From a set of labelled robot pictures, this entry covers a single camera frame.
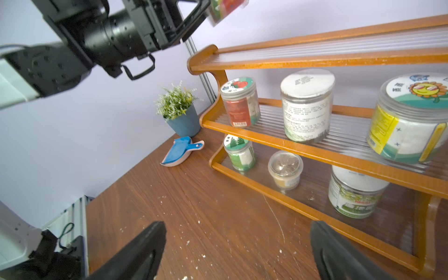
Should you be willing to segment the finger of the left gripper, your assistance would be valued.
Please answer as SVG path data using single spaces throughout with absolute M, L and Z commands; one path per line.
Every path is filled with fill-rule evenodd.
M 194 9 L 183 18 L 178 3 L 179 1 L 165 1 L 170 16 L 170 29 L 168 32 L 169 45 L 175 46 L 185 42 L 207 18 L 207 9 L 210 7 L 210 0 L 189 1 L 195 3 Z

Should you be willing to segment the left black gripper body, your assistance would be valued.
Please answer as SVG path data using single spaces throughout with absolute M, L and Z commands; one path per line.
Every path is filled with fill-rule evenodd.
M 171 47 L 170 16 L 165 1 L 124 1 L 124 8 L 109 14 L 107 1 L 82 1 L 80 46 L 87 66 L 118 67 Z

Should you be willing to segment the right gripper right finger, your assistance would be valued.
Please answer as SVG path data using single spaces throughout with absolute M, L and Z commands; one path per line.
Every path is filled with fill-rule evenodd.
M 310 241 L 322 280 L 392 280 L 394 277 L 358 251 L 324 221 L 313 221 Z

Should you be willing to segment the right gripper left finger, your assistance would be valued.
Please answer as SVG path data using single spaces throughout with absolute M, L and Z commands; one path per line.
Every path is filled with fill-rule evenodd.
M 156 279 L 166 245 L 166 234 L 163 221 L 153 222 L 87 279 Z

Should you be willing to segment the strawberry lid jar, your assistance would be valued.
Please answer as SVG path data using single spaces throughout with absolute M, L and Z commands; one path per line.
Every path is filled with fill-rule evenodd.
M 233 127 L 249 127 L 261 118 L 255 81 L 250 77 L 232 79 L 220 88 L 229 121 Z

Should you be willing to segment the green leaf lid jar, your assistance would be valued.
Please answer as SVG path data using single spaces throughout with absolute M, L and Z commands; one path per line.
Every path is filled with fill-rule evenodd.
M 236 170 L 243 172 L 256 164 L 252 141 L 228 134 L 224 138 L 223 146 Z

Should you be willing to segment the white lid jar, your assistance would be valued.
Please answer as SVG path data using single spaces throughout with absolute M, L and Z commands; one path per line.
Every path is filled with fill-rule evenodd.
M 285 135 L 292 141 L 312 144 L 330 131 L 335 75 L 310 68 L 292 73 L 280 85 Z

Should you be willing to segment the sunflower lid jar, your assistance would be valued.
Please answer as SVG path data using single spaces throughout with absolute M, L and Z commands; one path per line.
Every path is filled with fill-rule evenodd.
M 431 161 L 448 141 L 447 74 L 410 73 L 386 81 L 366 140 L 390 161 Z

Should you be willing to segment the small clear seed cup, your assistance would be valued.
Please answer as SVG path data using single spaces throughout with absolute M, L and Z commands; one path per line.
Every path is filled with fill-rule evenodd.
M 216 26 L 238 7 L 245 7 L 249 0 L 212 0 L 206 13 L 212 26 Z

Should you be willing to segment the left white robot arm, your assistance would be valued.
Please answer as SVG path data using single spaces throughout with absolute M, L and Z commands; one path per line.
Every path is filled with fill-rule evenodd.
M 1 107 L 46 98 L 78 86 L 95 66 L 111 77 L 141 78 L 125 65 L 185 42 L 207 18 L 210 1 L 183 16 L 177 1 L 36 1 L 59 42 L 1 47 Z

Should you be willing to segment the green label white-lid jar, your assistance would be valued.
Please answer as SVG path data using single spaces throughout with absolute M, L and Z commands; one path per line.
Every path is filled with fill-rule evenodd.
M 329 200 L 337 212 L 365 219 L 376 209 L 389 182 L 338 166 L 331 167 Z

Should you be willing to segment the small yellow seed cup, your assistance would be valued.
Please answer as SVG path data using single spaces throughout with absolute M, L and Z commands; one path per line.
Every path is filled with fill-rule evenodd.
M 292 190 L 299 185 L 303 167 L 300 156 L 283 150 L 273 154 L 268 162 L 268 171 L 281 191 Z

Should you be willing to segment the potted green plant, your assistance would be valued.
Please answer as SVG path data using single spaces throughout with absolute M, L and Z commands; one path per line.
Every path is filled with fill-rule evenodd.
M 201 129 L 199 116 L 194 107 L 194 102 L 199 100 L 194 94 L 195 89 L 184 87 L 182 81 L 178 85 L 172 84 L 171 88 L 163 88 L 157 101 L 157 114 L 161 115 L 165 122 L 180 137 L 193 137 Z

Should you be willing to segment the blue dustpan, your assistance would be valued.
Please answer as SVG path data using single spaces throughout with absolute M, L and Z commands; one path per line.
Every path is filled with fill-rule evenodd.
M 204 145 L 204 141 L 193 143 L 193 140 L 189 136 L 175 139 L 173 146 L 162 160 L 161 165 L 165 167 L 180 165 L 190 156 L 193 151 L 202 150 Z

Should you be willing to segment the aluminium front rail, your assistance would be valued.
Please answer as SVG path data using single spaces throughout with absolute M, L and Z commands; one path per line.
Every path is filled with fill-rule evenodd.
M 89 275 L 87 205 L 92 200 L 92 197 L 82 196 L 42 227 L 42 230 L 49 230 L 58 238 L 56 252 L 80 259 L 81 278 Z

